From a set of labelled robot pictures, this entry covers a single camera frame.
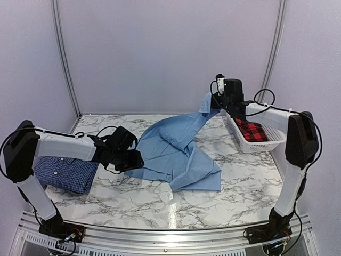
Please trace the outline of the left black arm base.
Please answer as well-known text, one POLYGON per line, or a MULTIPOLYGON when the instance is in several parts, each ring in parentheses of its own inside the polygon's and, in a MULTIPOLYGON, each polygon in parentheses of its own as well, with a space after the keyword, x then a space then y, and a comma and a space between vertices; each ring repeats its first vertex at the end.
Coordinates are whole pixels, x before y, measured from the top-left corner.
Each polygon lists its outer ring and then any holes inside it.
POLYGON ((82 225, 65 222, 59 212, 48 220, 42 219, 39 223, 39 232, 41 234, 62 240, 75 234, 75 237, 72 237, 72 239, 76 243, 82 242, 84 231, 85 227, 82 225))

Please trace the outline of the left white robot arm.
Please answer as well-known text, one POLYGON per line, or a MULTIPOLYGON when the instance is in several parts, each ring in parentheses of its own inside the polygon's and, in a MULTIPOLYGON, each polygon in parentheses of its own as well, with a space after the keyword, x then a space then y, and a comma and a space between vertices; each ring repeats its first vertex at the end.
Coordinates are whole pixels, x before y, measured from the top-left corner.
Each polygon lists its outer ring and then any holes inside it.
POLYGON ((119 173, 144 166, 137 149, 137 137, 122 126, 111 135, 72 135, 36 127, 24 120, 1 144, 1 156, 5 166, 1 174, 19 188, 24 198, 47 222, 46 228, 55 237, 67 233, 67 225, 58 215, 58 209, 34 175, 36 157, 66 157, 113 165, 119 173))

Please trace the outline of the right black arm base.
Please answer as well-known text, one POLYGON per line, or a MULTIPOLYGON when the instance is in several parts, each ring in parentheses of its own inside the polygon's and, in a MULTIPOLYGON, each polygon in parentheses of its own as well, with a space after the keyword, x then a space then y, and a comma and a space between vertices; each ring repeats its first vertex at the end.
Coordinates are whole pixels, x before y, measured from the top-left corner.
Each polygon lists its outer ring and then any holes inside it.
POLYGON ((293 215, 292 211, 282 217, 273 208, 269 214, 268 224, 246 228, 243 237, 248 239, 249 244, 256 244, 290 236, 292 234, 290 220, 293 215))

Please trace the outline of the light blue long sleeve shirt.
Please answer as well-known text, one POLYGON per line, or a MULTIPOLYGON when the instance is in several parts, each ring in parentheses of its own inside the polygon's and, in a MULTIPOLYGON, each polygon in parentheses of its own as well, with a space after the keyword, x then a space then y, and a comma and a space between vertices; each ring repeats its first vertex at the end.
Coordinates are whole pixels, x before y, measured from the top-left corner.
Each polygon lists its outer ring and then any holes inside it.
POLYGON ((162 119, 150 126, 137 146, 144 167, 125 175, 163 181, 173 191, 220 191, 221 168, 194 141, 207 121, 219 113, 211 107, 211 95, 207 93, 198 112, 162 119))

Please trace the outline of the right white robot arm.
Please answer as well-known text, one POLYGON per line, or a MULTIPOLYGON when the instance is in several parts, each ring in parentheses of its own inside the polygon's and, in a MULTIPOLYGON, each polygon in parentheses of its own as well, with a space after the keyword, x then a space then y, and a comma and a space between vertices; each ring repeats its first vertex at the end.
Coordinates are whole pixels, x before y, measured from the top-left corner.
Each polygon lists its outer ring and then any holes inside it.
POLYGON ((213 108, 225 110, 232 118, 269 126, 286 135, 286 176, 272 214, 282 218, 290 216, 304 191, 309 168, 322 153, 322 135, 312 114, 246 101, 242 81, 236 78, 218 74, 213 82, 217 85, 217 91, 211 93, 213 108))

